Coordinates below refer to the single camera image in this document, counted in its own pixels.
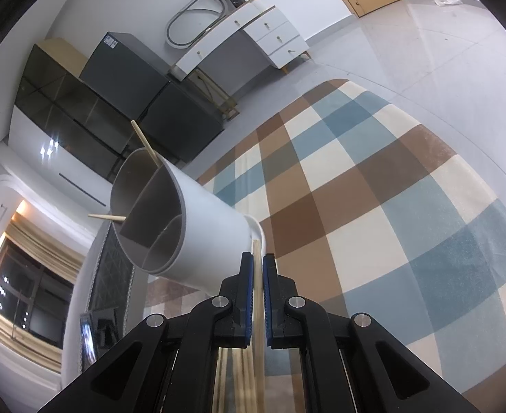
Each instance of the white plastic bag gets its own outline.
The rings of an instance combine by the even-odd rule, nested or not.
[[[437,6],[451,6],[455,4],[463,4],[462,0],[435,0]]]

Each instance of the plaid tablecloth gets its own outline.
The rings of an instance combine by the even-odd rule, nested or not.
[[[198,181],[261,222],[299,294],[371,314],[482,412],[506,410],[506,210],[411,116],[324,82]],[[267,350],[265,375],[268,412],[304,411],[295,352]]]

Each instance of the white desk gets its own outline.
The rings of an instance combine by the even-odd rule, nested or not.
[[[239,30],[251,37],[272,66],[285,73],[285,66],[295,57],[308,55],[309,46],[276,6],[266,9],[260,0],[248,0],[193,43],[171,67],[171,74],[184,80],[203,59]]]

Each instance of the gray floor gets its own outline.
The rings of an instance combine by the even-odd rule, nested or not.
[[[196,178],[274,113],[332,78],[408,112],[454,148],[506,206],[506,31],[485,9],[405,0],[324,39],[284,76],[273,70],[192,162]]]

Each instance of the beige curtain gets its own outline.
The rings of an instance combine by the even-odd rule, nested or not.
[[[57,241],[17,212],[12,216],[5,233],[29,256],[75,284],[84,256]]]

